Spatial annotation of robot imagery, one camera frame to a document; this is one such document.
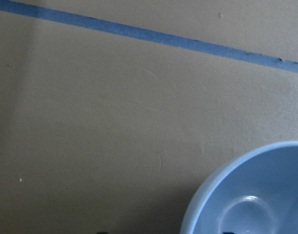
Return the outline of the blue bowl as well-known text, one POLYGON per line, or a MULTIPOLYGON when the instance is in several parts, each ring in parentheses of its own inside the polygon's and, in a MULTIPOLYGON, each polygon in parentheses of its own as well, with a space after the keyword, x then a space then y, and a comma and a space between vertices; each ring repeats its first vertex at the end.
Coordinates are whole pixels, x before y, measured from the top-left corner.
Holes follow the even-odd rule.
POLYGON ((298 141, 231 160, 197 189, 182 234, 298 234, 298 141))

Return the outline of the brown paper table cover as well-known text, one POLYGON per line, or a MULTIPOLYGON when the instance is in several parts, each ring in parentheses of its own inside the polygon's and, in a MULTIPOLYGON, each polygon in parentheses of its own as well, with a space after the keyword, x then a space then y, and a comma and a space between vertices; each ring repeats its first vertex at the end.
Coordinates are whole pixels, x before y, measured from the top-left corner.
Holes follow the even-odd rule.
POLYGON ((298 0, 0 0, 0 234, 177 234, 291 140, 298 0))

